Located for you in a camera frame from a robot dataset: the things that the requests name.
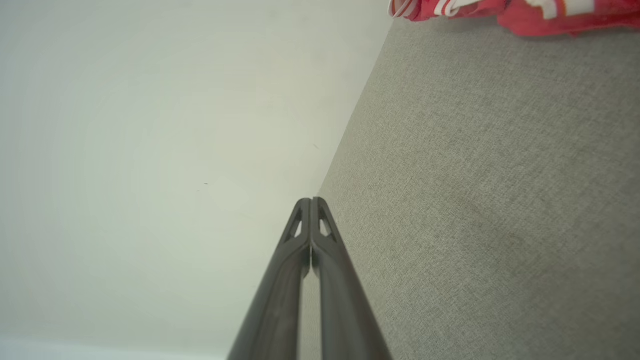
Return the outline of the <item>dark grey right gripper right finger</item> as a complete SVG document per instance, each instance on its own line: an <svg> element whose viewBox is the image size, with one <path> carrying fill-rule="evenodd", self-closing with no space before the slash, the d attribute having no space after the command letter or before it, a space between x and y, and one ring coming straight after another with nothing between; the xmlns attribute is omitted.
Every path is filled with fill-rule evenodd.
<svg viewBox="0 0 640 360"><path fill-rule="evenodd" d="M311 265L320 282L322 360L393 360L327 201L310 206Z"/></svg>

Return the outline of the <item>red white basketball jersey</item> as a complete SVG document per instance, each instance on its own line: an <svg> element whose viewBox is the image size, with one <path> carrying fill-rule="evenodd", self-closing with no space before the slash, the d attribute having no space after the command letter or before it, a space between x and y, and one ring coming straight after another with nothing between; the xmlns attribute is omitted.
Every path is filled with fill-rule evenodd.
<svg viewBox="0 0 640 360"><path fill-rule="evenodd" d="M391 18L424 22L435 18L487 18L505 11L511 0L390 0Z"/></svg>

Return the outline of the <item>red shorts with white stripe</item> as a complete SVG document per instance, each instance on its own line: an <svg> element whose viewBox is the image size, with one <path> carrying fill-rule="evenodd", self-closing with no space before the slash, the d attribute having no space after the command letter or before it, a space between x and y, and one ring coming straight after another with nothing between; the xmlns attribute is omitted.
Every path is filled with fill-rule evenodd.
<svg viewBox="0 0 640 360"><path fill-rule="evenodd" d="M510 0L497 22L521 37L640 28L640 0Z"/></svg>

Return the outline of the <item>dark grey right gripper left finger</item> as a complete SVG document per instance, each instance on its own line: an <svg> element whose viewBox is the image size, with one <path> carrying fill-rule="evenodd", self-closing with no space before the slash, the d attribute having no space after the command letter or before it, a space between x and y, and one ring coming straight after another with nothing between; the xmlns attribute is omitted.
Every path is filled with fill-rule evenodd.
<svg viewBox="0 0 640 360"><path fill-rule="evenodd" d="M227 360L298 360L302 285L311 264L311 199L298 200Z"/></svg>

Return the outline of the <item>grey fabric sofa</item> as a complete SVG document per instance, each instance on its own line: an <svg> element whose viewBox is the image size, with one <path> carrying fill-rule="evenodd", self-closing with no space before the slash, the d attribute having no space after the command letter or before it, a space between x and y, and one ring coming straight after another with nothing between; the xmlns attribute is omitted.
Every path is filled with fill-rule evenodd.
<svg viewBox="0 0 640 360"><path fill-rule="evenodd" d="M640 360L640 30L396 20L319 194L394 360Z"/></svg>

